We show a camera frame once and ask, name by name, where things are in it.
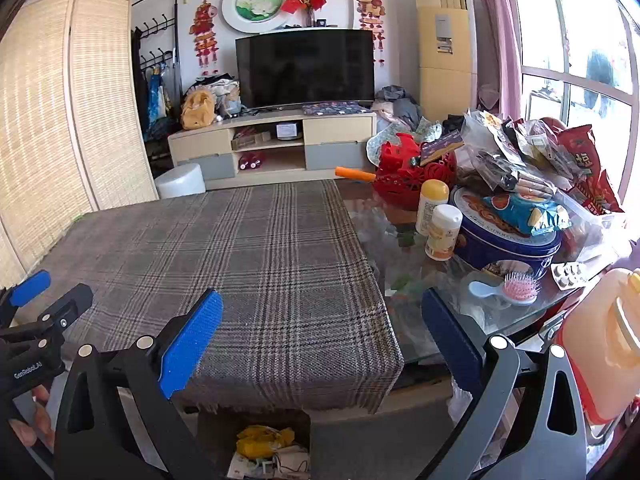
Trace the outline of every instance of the person's hand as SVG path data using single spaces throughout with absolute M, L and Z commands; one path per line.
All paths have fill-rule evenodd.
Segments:
M 45 437 L 45 443 L 53 448 L 56 432 L 51 428 L 51 418 L 49 413 L 44 409 L 44 406 L 38 401 L 47 402 L 49 400 L 49 392 L 47 389 L 40 385 L 36 386 L 32 391 L 32 395 L 36 398 L 36 414 L 33 418 L 33 423 Z M 38 437 L 36 432 L 30 426 L 27 426 L 20 420 L 10 420 L 9 424 L 14 429 L 15 434 L 20 439 L 20 442 L 25 446 L 31 447 L 36 443 Z

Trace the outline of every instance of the white stool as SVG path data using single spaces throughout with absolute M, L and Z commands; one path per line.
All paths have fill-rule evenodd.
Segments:
M 160 198 L 204 193 L 204 178 L 199 164 L 183 164 L 155 180 Z

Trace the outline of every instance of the round wall decoration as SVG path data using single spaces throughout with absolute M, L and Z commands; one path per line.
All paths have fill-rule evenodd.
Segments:
M 291 14 L 280 7 L 284 0 L 222 0 L 226 22 L 241 32 L 267 32 L 286 23 Z

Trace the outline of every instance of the gray blanket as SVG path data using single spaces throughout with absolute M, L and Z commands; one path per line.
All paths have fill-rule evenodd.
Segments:
M 209 287 L 223 320 L 183 395 L 240 408 L 375 411 L 403 361 L 333 181 L 245 187 L 88 214 L 44 258 L 33 319 L 79 282 L 65 354 L 156 335 Z

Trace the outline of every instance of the hairbrush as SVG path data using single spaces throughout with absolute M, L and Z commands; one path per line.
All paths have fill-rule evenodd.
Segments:
M 538 280 L 524 272 L 510 272 L 499 286 L 489 286 L 482 282 L 469 283 L 469 292 L 476 298 L 500 296 L 516 306 L 527 306 L 538 297 Z

